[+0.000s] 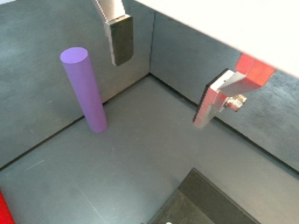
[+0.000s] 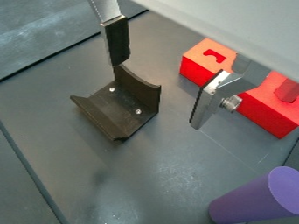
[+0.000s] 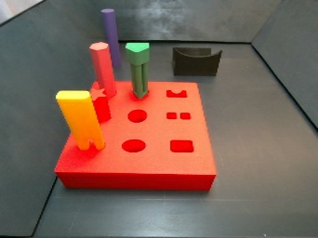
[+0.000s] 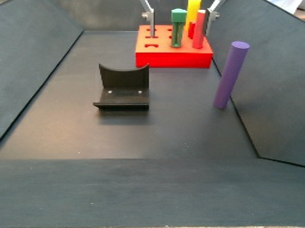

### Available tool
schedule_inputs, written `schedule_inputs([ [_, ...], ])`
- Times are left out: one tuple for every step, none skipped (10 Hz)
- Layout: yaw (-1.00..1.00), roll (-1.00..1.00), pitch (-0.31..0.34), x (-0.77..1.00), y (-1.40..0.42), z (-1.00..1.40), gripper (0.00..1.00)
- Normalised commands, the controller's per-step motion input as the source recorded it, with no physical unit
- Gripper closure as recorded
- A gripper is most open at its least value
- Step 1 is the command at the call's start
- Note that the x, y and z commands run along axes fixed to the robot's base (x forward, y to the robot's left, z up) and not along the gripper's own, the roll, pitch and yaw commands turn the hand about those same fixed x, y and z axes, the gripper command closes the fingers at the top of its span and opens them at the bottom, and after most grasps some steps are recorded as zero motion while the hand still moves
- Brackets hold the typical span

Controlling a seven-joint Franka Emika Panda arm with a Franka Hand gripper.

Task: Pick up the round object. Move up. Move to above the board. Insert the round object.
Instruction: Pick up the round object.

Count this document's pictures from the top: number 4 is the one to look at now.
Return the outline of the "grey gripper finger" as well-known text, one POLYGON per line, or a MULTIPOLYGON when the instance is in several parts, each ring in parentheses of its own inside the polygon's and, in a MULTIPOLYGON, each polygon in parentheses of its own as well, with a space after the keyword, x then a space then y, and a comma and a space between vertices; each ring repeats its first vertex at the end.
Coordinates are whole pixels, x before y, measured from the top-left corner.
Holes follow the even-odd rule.
POLYGON ((140 0, 145 11, 142 12, 142 17, 148 20, 150 25, 150 36, 156 36, 156 11, 150 6, 150 3, 148 0, 140 0))
POLYGON ((221 7, 223 1, 224 0, 215 0, 212 6, 208 8, 205 36, 209 36, 213 21, 220 17, 220 13, 217 12, 217 10, 221 7))

